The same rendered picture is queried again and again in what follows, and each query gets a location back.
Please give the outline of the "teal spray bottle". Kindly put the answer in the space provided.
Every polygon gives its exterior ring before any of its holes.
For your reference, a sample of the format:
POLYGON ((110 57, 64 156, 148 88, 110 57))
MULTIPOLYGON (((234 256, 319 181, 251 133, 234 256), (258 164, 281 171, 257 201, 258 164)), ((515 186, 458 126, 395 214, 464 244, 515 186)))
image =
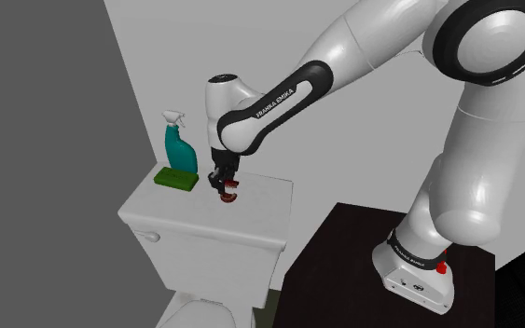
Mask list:
POLYGON ((179 128, 184 127, 184 113, 166 110, 162 116, 167 122, 165 130, 165 150, 172 169, 190 173, 198 172, 197 155, 194 148, 181 139, 179 128))

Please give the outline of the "white toilet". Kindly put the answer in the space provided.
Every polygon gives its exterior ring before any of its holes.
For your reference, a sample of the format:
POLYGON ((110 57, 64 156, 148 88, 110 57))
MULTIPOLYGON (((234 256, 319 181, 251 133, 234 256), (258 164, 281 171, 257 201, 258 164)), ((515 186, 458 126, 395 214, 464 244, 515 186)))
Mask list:
POLYGON ((293 184, 239 172, 237 197, 222 201, 208 167, 189 191, 155 184, 159 162, 117 214, 173 291, 156 328, 260 328, 289 231, 293 184))

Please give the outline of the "green sponge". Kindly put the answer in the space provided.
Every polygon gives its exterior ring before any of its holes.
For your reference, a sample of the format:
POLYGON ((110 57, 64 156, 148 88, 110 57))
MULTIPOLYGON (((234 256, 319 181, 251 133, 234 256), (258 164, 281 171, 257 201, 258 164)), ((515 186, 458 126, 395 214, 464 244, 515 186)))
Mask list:
POLYGON ((154 176, 153 181, 156 185, 167 186, 170 188, 190 192, 199 180, 199 175, 195 172, 180 171, 169 167, 163 167, 154 176))

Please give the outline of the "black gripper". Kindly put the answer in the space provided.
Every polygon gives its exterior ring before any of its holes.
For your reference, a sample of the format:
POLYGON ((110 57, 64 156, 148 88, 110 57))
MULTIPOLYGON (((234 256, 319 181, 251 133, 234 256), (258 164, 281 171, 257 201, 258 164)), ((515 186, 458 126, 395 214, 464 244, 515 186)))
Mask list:
POLYGON ((219 195, 226 193, 226 180, 233 179, 239 169, 240 155, 229 150, 211 149, 214 171, 208 174, 208 180, 212 188, 219 195))

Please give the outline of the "dark robot stand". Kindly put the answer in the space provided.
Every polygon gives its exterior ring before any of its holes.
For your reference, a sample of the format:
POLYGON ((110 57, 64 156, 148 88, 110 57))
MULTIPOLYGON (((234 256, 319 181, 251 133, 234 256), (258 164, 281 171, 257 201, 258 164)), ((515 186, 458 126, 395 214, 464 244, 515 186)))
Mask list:
POLYGON ((495 257, 451 245, 444 315, 387 291, 371 260, 401 212, 338 203, 284 276, 272 328, 496 328, 495 257))

